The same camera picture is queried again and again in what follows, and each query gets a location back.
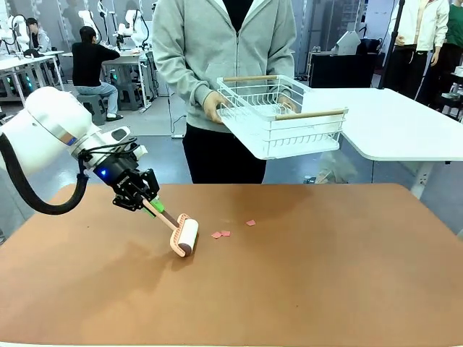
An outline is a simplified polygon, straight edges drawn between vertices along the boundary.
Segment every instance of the hand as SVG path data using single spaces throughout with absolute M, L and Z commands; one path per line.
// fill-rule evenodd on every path
M 290 108 L 293 112 L 297 112 L 297 106 L 294 101 L 285 95 L 282 95 L 278 98 L 278 103 L 285 106 L 285 108 Z
M 396 45 L 398 45 L 398 46 L 403 46 L 403 45 L 405 44 L 405 40 L 404 40 L 404 39 L 405 39 L 405 38 L 404 38 L 404 36 L 402 36 L 402 35 L 397 36 L 397 38 L 396 38 Z
M 431 58 L 431 66 L 434 67 L 438 61 L 439 61 L 439 53 L 435 52 L 433 54 L 433 58 Z
M 204 100 L 203 104 L 203 110 L 205 112 L 205 115 L 214 123 L 217 124 L 223 124 L 222 120 L 217 114 L 217 108 L 223 103 L 224 105 L 228 106 L 230 102 L 225 99 L 225 97 L 216 92 L 213 91 L 212 93 L 209 93 L 208 97 Z

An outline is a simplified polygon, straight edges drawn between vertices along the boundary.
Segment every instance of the black hair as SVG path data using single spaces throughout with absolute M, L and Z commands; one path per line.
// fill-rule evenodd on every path
M 38 26 L 37 19 L 36 19 L 36 18 L 32 18 L 32 17 L 26 19 L 26 24 L 27 24 L 27 26 L 32 25 L 32 24 L 35 24 L 35 25 Z
M 96 38 L 96 32 L 92 27 L 81 27 L 79 33 L 82 42 L 92 43 L 93 38 Z

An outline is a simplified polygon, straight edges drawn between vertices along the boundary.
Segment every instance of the dish rack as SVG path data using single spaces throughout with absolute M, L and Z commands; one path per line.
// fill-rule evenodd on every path
M 217 83 L 229 102 L 218 110 L 222 122 L 256 158 L 339 149 L 348 108 L 311 108 L 306 85 L 282 75 L 221 77 Z

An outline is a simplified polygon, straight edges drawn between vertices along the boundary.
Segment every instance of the basket handle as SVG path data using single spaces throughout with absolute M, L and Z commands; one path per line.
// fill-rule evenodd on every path
M 224 82 L 269 81 L 277 79 L 278 76 L 224 77 Z
M 338 108 L 330 111 L 319 111 L 319 112 L 305 112 L 305 113 L 293 113 L 293 114 L 278 114 L 276 115 L 277 121 L 287 121 L 290 119 L 303 119 L 303 118 L 315 118 L 324 116 L 338 116 L 345 114 L 347 108 Z

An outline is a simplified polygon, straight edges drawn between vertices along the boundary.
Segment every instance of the green shirt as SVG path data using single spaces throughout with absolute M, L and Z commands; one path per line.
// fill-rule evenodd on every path
M 463 48 L 463 7 L 450 6 L 447 43 Z

